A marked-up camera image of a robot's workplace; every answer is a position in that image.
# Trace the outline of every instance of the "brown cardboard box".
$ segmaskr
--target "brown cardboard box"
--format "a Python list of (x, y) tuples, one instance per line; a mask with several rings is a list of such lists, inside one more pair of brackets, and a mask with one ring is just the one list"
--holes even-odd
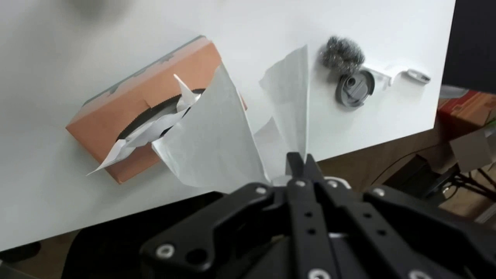
[[(101, 163), (120, 133), (137, 116), (180, 94), (174, 74), (179, 74), (191, 88), (207, 88), (221, 63), (214, 43), (197, 37), (87, 101), (67, 130)], [(118, 183), (125, 183), (157, 163), (159, 156), (151, 145), (145, 145), (107, 167), (107, 172)]]
[(448, 139), (462, 136), (496, 116), (496, 94), (469, 91), (462, 97), (441, 102), (438, 114)]

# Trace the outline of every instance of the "small metal object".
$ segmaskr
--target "small metal object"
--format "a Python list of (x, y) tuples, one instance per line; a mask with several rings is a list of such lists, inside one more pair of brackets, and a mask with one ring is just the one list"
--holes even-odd
[(328, 184), (332, 186), (332, 187), (338, 187), (338, 183), (334, 181), (334, 180), (329, 180)]
[(369, 94), (374, 93), (376, 79), (368, 70), (346, 74), (340, 79), (337, 101), (345, 107), (362, 107)]
[(410, 277), (410, 279), (431, 279), (431, 276), (427, 274), (427, 273), (422, 271), (422, 269), (413, 269), (413, 271), (410, 271), (408, 277)]
[(413, 68), (407, 70), (405, 73), (407, 73), (407, 76), (416, 79), (421, 83), (430, 83), (430, 80), (431, 80), (431, 77), (428, 74), (421, 73), (421, 71), (413, 70)]
[(174, 256), (174, 246), (166, 243), (157, 248), (157, 257), (160, 259), (171, 259)]
[(297, 180), (297, 184), (301, 186), (301, 187), (307, 186), (307, 183), (303, 181), (303, 180)]
[(258, 187), (256, 190), (258, 190), (258, 194), (261, 194), (261, 195), (266, 195), (266, 194), (267, 194), (267, 189), (266, 189), (266, 187)]
[(376, 187), (374, 192), (379, 194), (380, 197), (386, 195), (386, 192), (383, 189), (380, 189), (380, 187)]
[(309, 279), (331, 279), (331, 274), (326, 269), (311, 269)]

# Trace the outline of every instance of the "white table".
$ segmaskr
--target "white table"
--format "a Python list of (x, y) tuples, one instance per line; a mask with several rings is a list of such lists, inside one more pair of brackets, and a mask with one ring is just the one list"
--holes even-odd
[[(125, 186), (106, 173), (87, 176), (97, 163), (64, 128), (87, 97), (191, 37), (216, 42), (258, 128), (270, 111), (258, 85), (266, 68), (334, 32), (357, 37), (376, 59), (436, 63), (422, 94), (436, 99), (453, 11), (455, 0), (2, 0), (0, 251), (200, 194), (166, 167)], [(371, 108), (343, 116), (354, 125), (328, 121), (332, 110), (311, 113), (311, 150), (329, 158), (397, 138), (390, 128), (428, 128), (402, 125), (422, 101), (399, 87), (407, 93), (371, 97)], [(435, 102), (427, 104), (422, 119), (435, 119)], [(366, 111), (377, 119), (365, 121)], [(360, 133), (365, 127), (377, 136)]]

